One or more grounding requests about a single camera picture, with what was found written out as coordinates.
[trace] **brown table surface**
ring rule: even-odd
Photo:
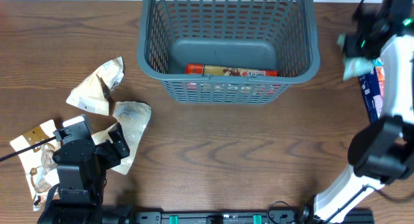
[[[71,89],[102,63],[122,56],[118,100],[153,110],[138,154],[124,176],[108,171],[104,203],[172,210],[265,209],[276,200],[302,206],[347,164],[352,137],[368,125],[357,79],[342,81],[338,34],[355,30],[356,4],[316,4],[321,67],[264,106],[194,105],[173,101],[136,62],[141,2],[0,1],[0,155],[38,124],[84,113],[65,103]],[[114,118],[88,114],[95,130]],[[0,222],[35,223],[18,157],[0,166]],[[412,192],[414,177],[385,188]],[[377,223],[412,223],[414,202],[377,194],[359,207]]]

